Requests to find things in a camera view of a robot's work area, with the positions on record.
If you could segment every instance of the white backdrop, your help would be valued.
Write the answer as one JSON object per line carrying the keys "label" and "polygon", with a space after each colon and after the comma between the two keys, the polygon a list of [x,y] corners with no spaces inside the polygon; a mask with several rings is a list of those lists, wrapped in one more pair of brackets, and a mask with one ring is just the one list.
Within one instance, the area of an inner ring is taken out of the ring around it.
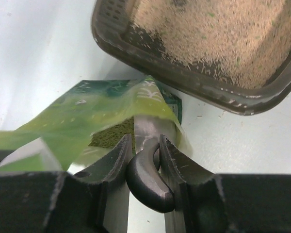
{"label": "white backdrop", "polygon": [[[105,54],[90,23],[95,0],[0,0],[0,130],[28,122],[82,79],[143,74]],[[173,90],[193,159],[213,172],[291,173],[291,93],[276,108],[237,116]],[[164,232],[131,196],[129,232]]]}

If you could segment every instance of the green plastic bag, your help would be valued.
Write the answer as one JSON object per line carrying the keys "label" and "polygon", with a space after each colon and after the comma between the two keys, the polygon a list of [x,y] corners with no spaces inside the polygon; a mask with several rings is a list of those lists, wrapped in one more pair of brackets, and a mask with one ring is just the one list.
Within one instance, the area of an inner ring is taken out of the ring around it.
{"label": "green plastic bag", "polygon": [[[135,115],[173,121],[178,129],[176,146],[190,155],[190,144],[180,126],[181,114],[180,100],[150,76],[144,80],[81,81],[27,124],[15,131],[0,131],[0,150],[16,150],[37,139],[44,145],[20,156],[16,165],[4,164],[0,170],[49,170],[52,159],[59,161],[57,169],[51,168],[55,170],[67,170],[74,161],[89,165],[110,151],[88,147],[92,136]],[[53,158],[45,160],[45,151]]]}

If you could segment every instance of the curved plastic hook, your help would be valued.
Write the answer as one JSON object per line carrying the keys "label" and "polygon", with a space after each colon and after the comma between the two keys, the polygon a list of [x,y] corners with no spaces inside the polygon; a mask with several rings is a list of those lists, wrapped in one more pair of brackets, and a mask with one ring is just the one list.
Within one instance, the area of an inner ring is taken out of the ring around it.
{"label": "curved plastic hook", "polygon": [[127,166],[126,182],[141,203],[157,212],[168,213],[174,210],[174,195],[154,164],[159,146],[157,139],[151,139],[145,149],[132,158]]}

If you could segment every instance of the plastic container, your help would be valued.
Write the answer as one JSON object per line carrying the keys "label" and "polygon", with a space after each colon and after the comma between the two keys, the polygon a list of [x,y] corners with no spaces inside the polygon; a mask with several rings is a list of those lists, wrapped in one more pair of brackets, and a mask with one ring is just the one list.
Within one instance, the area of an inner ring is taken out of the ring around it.
{"label": "plastic container", "polygon": [[130,15],[138,0],[97,0],[92,32],[97,44],[108,54],[159,81],[240,115],[253,115],[279,104],[291,91],[291,51],[286,61],[259,89],[243,89],[191,71],[162,59],[151,49],[127,40],[138,33],[130,30]]}

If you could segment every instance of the dark plastic tray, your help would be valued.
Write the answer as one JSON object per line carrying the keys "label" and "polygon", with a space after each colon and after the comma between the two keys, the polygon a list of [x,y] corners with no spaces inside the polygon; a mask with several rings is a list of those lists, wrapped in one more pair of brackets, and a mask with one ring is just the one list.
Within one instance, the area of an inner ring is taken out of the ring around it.
{"label": "dark plastic tray", "polygon": [[291,91],[291,51],[264,87],[248,90],[170,63],[159,54],[129,42],[126,39],[127,33],[132,33],[129,19],[137,1],[97,0],[92,32],[97,44],[108,54],[175,89],[240,115],[267,111]]}

